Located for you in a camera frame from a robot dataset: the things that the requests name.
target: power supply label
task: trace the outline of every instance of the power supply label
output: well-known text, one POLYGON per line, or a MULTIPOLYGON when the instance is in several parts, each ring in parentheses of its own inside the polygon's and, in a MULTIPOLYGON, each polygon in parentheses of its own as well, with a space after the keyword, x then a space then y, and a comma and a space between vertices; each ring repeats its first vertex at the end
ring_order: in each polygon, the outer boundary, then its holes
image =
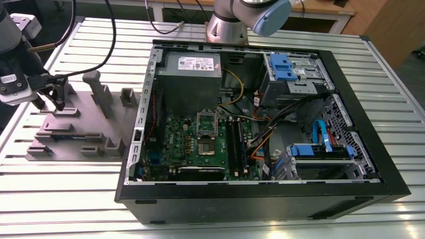
POLYGON ((214 58, 180 57, 179 70, 214 71, 214 58))

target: wooden table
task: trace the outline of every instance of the wooden table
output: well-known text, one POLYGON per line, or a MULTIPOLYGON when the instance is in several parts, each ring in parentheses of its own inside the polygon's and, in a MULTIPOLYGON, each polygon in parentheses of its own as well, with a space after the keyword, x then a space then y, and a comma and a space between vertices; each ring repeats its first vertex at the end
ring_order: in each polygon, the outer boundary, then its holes
MULTIPOLYGON (((306 3, 306 18, 312 19, 327 19, 334 20, 334 26, 330 33, 340 34, 344 27, 354 15, 356 15, 356 10, 354 9, 350 2, 346 7, 339 7, 334 5, 334 0, 304 0, 306 3)), ((164 8, 180 8, 176 0, 150 0, 151 7, 154 8, 154 15, 156 21, 164 21, 163 9, 164 8)), ((180 0, 186 9, 200 9, 198 2, 195 0, 180 0)), ((200 0, 200 3, 207 11, 214 10, 215 0, 200 0)), ((292 17, 299 17, 303 11, 303 5, 298 4, 292 8, 292 17)))

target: black cable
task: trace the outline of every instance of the black cable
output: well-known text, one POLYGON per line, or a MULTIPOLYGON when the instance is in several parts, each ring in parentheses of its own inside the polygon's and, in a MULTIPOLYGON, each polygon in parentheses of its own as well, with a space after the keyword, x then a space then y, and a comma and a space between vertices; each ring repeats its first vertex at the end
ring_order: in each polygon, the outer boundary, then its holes
POLYGON ((202 5, 202 3, 200 3, 200 1, 199 1, 199 0, 195 0, 195 1, 196 1, 196 2, 198 2, 198 4, 200 5, 200 8, 202 8, 203 13, 204 13, 204 16, 206 16, 206 21, 208 21, 207 12, 206 12, 206 10, 204 10, 204 8, 203 8, 203 5, 202 5))
POLYGON ((187 10, 184 9, 184 6, 182 5, 180 0, 178 0, 178 3, 179 3, 179 5, 180 5, 182 11, 184 12, 184 15, 186 15, 186 18, 187 18, 187 20, 188 20, 188 23, 191 23, 191 19, 190 19, 190 16, 188 16, 188 14, 187 14, 187 10))
POLYGON ((242 115, 246 115, 246 114, 244 114, 244 111, 242 110, 242 108, 240 108, 239 105, 238 105, 238 102, 235 102, 232 105, 234 105, 234 106, 236 107, 236 109, 240 111, 242 115))
POLYGON ((254 100, 251 99, 251 97, 247 97, 247 99, 250 100, 251 104, 254 105, 254 100))
POLYGON ((194 14, 194 16, 191 17, 191 21, 194 21, 194 19, 198 16, 199 13, 200 13, 200 10, 198 10, 196 13, 194 14))
POLYGON ((104 61, 98 66, 95 66, 95 67, 92 67, 92 68, 90 68, 87 70, 76 71, 76 72, 72 72, 72 73, 68 73, 68 74, 64 74, 64 75, 54 76, 51 78, 51 80, 59 80, 59 79, 70 77, 70 76, 76 76, 76 75, 88 73, 91 71, 96 71, 100 67, 103 67, 107 64, 107 62, 108 62, 108 60, 111 58, 111 55, 112 55, 112 52, 114 52, 114 48, 115 48, 115 43, 116 43, 116 40, 118 40, 118 27, 116 27, 116 24, 115 24, 115 14, 114 14, 114 11, 112 11, 112 6, 111 6, 111 3, 110 3, 110 0, 104 0, 104 1, 106 1, 108 10, 110 10, 111 22, 112 22, 112 43, 111 43, 110 52, 108 52, 108 55, 107 55, 104 61))
POLYGON ((74 23, 75 23, 75 18, 78 13, 76 0, 72 0, 71 7, 72 7, 72 11, 71 11, 71 20, 70 20, 68 28, 67 28, 66 34, 62 36, 62 39, 55 43, 55 46, 59 46, 62 43, 64 43, 72 33, 74 23))
POLYGON ((262 138, 267 137, 271 133, 271 131, 275 129, 276 125, 278 125, 278 121, 282 118, 286 118, 290 114, 292 114, 295 112, 295 110, 298 108, 300 108, 307 102, 310 102, 314 99, 319 99, 318 96, 307 96, 303 99, 298 100, 295 103, 292 103, 291 105, 288 105, 286 108, 283 108, 278 114, 274 116, 274 118, 271 119, 271 121, 267 123, 266 126, 266 132, 262 134, 262 136, 256 137, 251 144, 256 143, 262 138))
POLYGON ((268 174, 266 174, 266 180, 272 179, 272 157, 271 157, 271 139, 263 145, 263 152, 264 152, 264 163, 268 167, 268 174))
POLYGON ((70 20, 68 28, 67 28, 66 33, 62 36, 60 40, 55 43, 29 48, 30 52, 42 52, 42 51, 52 50, 67 41, 67 39, 70 38, 70 35, 72 33, 72 30, 74 30, 76 12, 78 12, 78 1, 72 0, 72 2, 71 2, 71 20, 70 20))
POLYGON ((235 114, 234 112, 231 112, 226 107, 223 106, 219 106, 231 116, 235 116, 235 117, 240 117, 240 118, 246 118, 246 119, 250 119, 250 120, 254 120, 254 121, 263 121, 260 119, 255 119, 255 118, 251 118, 248 116, 242 116, 242 115, 238 115, 235 114))
POLYGON ((64 11, 64 6, 66 6, 66 2, 63 1, 63 2, 62 2, 62 5, 59 6, 58 11, 64 11))
POLYGON ((302 4, 303 4, 302 18, 304 18, 304 16, 306 16, 306 5, 304 5, 304 1, 303 0, 302 0, 302 4))
POLYGON ((160 30, 156 28, 156 26, 155 26, 155 24, 154 24, 154 22, 152 22, 152 19, 151 19, 150 7, 148 7, 148 0, 146 0, 146 10, 147 10, 147 16, 148 16, 148 21, 150 21, 150 23, 151 23, 151 26, 152 26, 154 30, 155 30, 159 34, 163 34, 163 35, 171 34, 171 33, 175 32, 175 31, 180 28, 180 26, 184 24, 184 22, 180 22, 180 23, 176 25, 176 27, 175 27, 174 30, 171 30, 171 31, 160 31, 160 30))
POLYGON ((174 8, 167 8, 167 10, 170 10, 170 11, 171 11, 171 13, 172 13, 172 15, 174 15, 175 17, 182 18, 182 16, 179 16, 179 15, 175 13, 175 11, 176 11, 176 12, 180 12, 180 11, 178 11, 178 10, 176 10, 176 9, 174 9, 174 8))

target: aluminum slotted table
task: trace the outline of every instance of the aluminum slotted table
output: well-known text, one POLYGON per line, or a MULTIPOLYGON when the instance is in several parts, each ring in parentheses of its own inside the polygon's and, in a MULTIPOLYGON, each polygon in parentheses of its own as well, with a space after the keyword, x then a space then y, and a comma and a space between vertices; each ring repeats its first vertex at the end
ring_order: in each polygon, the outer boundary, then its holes
MULTIPOLYGON (((174 23, 158 23, 171 30, 174 23)), ((142 91, 152 40, 204 41, 203 25, 160 36, 148 22, 118 21, 118 44, 100 69, 111 91, 142 91)), ((111 21, 87 18, 47 63, 52 74, 100 63, 112 39, 111 21)), ((338 220, 142 225, 114 202, 120 163, 30 162, 26 150, 46 115, 22 104, 0 138, 0 237, 47 238, 422 238, 425 234, 425 113, 375 46, 359 36, 280 31, 250 33, 252 45, 331 50, 351 82, 412 195, 378 204, 338 220)), ((76 90, 88 89, 82 76, 76 90)))

